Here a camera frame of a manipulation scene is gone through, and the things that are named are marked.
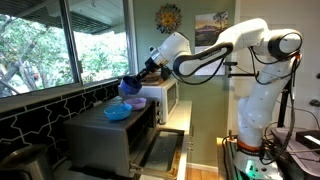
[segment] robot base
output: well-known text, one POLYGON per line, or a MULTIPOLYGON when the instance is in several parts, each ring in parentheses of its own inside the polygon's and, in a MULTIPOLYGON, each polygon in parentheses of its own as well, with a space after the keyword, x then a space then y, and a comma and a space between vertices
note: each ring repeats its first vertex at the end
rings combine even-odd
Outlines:
POLYGON ((283 179, 279 173, 278 165, 275 162, 269 165, 263 165, 257 156, 249 156, 243 152, 237 151, 233 159, 233 164, 249 178, 283 179))

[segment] wall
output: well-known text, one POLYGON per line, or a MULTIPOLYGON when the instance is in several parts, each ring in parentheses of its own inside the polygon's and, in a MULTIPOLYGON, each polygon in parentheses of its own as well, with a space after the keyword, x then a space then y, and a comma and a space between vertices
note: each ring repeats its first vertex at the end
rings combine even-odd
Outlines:
MULTIPOLYGON (((240 0, 237 1, 236 22, 260 17, 269 24, 269 29, 292 28, 300 31, 303 36, 302 63, 296 75, 296 99, 295 107, 312 112, 320 119, 319 107, 312 107, 309 102, 312 99, 320 99, 320 80, 316 74, 320 72, 319 61, 319 30, 320 27, 320 1, 318 0, 240 0)), ((239 67, 252 72, 251 57, 247 50, 238 52, 234 60, 239 62, 239 67)), ((240 97, 250 94, 252 78, 234 78, 231 82, 228 129, 237 131, 237 103, 240 97)), ((289 126, 289 111, 287 108, 285 124, 289 126)), ((277 121, 279 103, 276 103, 273 121, 277 121)), ((308 112, 296 110, 296 127, 316 129, 315 118, 308 112)))
MULTIPOLYGON (((135 27, 139 70, 150 57, 149 47, 159 47, 169 36, 156 29, 155 14, 160 6, 175 4, 181 9, 182 21, 178 31, 190 40, 194 53, 194 19, 198 14, 228 11, 228 25, 233 25, 235 0, 134 0, 135 27)), ((200 82, 207 77, 187 79, 200 82)), ((228 78, 216 76, 209 82, 198 85, 181 85, 180 99, 192 101, 192 125, 194 125, 194 150, 189 160, 192 163, 217 166, 216 137, 224 137, 227 127, 228 78)))
POLYGON ((31 144, 46 144, 51 165, 68 152, 63 122, 118 95, 118 81, 0 113, 0 161, 31 144))

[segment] green wall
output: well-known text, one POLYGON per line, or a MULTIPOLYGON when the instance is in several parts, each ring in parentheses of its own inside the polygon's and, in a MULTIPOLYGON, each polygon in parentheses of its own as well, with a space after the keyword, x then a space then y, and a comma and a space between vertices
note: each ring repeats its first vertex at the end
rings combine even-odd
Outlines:
MULTIPOLYGON (((195 15, 227 11, 228 26, 234 24, 235 0, 134 0, 139 70, 150 57, 149 47, 159 47, 169 36, 157 30, 155 23, 156 12, 167 3, 181 9, 182 21, 178 31, 190 40, 193 53, 195 15)), ((206 78, 197 76, 187 80, 199 82, 206 78)), ((188 160, 191 163, 217 167, 216 137, 225 137, 227 132, 228 83, 226 76, 215 76, 197 86, 180 83, 180 99, 192 101, 194 150, 188 160)))

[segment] sun decoration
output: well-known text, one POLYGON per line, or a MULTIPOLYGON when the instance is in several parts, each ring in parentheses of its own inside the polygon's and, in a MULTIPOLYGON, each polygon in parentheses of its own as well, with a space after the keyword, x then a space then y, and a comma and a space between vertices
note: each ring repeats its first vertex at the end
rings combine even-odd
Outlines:
POLYGON ((156 13, 157 29, 161 33, 170 34, 176 31, 181 25, 180 9, 175 4, 166 4, 161 6, 156 13))

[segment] window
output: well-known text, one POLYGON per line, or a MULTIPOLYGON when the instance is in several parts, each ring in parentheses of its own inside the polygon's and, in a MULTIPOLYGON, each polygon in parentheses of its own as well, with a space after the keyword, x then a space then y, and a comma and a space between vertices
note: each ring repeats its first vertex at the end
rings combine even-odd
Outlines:
POLYGON ((0 98, 132 73, 128 2, 2 0, 0 98))

